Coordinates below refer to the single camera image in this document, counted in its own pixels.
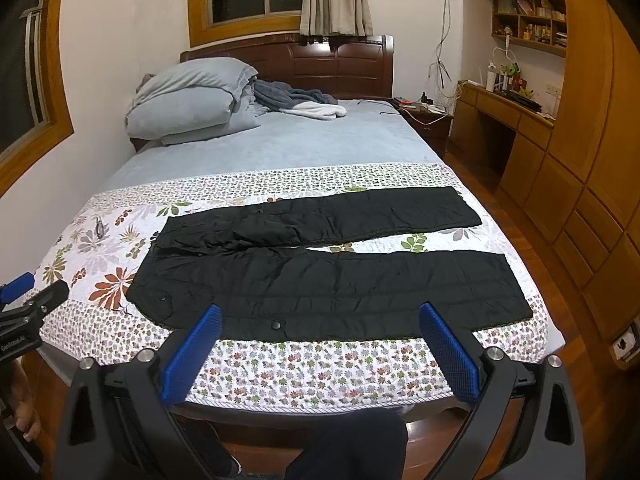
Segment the gray blanket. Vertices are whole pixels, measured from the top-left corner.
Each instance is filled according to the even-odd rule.
[[[270,110],[290,110],[295,105],[303,102],[313,101],[324,105],[337,105],[336,101],[329,94],[323,94],[319,90],[301,90],[292,88],[287,83],[279,81],[268,82],[256,79],[254,82],[255,100],[259,104],[266,106]]]

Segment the silver screw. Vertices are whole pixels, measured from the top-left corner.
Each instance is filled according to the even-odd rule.
[[[486,354],[489,356],[489,359],[493,359],[494,361],[499,361],[504,357],[504,352],[501,348],[497,346],[492,346],[486,351]]]
[[[553,368],[559,368],[562,366],[562,359],[555,354],[550,355],[546,360]]]
[[[92,357],[83,357],[80,359],[79,367],[81,370],[88,370],[94,365],[95,361]]]
[[[156,353],[151,348],[145,348],[144,350],[138,352],[136,359],[138,359],[138,361],[140,361],[141,363],[148,363],[149,361],[151,361],[151,359],[154,358],[154,355],[156,355]]]

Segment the pillow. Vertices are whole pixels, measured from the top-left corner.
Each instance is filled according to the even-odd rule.
[[[196,86],[161,94],[129,113],[127,133],[153,140],[223,124],[231,117],[233,104],[233,96],[219,88]]]
[[[257,73],[254,67],[234,57],[193,59],[163,70],[142,85],[129,106],[129,112],[150,99],[193,86],[225,90],[237,104],[242,89]]]
[[[228,123],[169,135],[160,139],[160,142],[165,146],[181,144],[183,142],[195,142],[196,140],[207,140],[215,137],[236,134],[243,130],[251,130],[252,128],[260,126],[260,123],[256,118],[257,113],[255,108],[254,88],[251,83],[242,89],[240,102],[236,109],[237,111],[234,111],[231,114],[231,118]]]

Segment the white bottle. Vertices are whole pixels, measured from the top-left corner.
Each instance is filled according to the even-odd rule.
[[[489,63],[489,69],[486,73],[486,86],[485,89],[487,89],[489,92],[493,92],[494,91],[494,86],[495,86],[495,65],[493,62]]]

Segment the curtain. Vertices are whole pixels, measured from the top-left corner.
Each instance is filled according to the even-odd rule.
[[[300,34],[305,36],[370,36],[367,0],[302,0]]]

